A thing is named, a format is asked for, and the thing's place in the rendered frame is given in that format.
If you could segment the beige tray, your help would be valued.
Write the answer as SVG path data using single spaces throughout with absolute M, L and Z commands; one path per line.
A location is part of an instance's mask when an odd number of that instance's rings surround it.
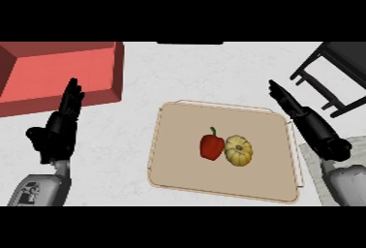
M 201 156 L 201 139 L 239 135 L 251 143 L 251 162 L 235 167 L 224 155 Z M 270 202 L 298 200 L 294 123 L 267 108 L 177 101 L 159 107 L 148 165 L 154 186 Z

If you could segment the black tiered shelf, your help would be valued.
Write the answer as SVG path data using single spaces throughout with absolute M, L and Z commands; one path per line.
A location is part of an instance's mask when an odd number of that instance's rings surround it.
M 295 69 L 291 80 L 304 81 L 326 99 L 337 118 L 366 105 L 366 42 L 323 42 Z

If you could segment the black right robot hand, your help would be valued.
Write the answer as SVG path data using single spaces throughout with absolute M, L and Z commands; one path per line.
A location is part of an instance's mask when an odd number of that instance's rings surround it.
M 320 158 L 338 162 L 350 158 L 351 144 L 342 139 L 319 113 L 300 104 L 281 84 L 269 80 L 270 97 L 294 120 L 301 136 Z

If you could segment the yellow squash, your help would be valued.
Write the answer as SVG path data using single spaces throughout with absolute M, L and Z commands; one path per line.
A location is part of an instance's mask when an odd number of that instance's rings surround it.
M 224 155 L 235 167 L 244 167 L 252 160 L 252 145 L 239 135 L 227 138 L 224 144 Z

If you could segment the red bell pepper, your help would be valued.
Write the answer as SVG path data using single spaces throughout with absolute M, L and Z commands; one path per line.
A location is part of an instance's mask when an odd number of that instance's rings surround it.
M 204 135 L 201 139 L 201 156 L 208 160 L 214 161 L 223 151 L 224 139 L 216 134 L 216 129 L 211 129 L 211 134 Z

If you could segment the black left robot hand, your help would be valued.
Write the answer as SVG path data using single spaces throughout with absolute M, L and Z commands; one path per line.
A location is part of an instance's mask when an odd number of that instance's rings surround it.
M 84 92 L 72 77 L 61 100 L 59 109 L 52 113 L 44 127 L 25 131 L 34 150 L 40 153 L 40 164 L 67 161 L 74 152 L 77 121 L 81 111 Z

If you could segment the red box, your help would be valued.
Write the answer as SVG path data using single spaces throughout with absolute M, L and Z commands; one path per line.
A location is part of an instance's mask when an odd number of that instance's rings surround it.
M 0 42 L 0 117 L 55 110 L 75 78 L 83 105 L 121 101 L 123 42 Z

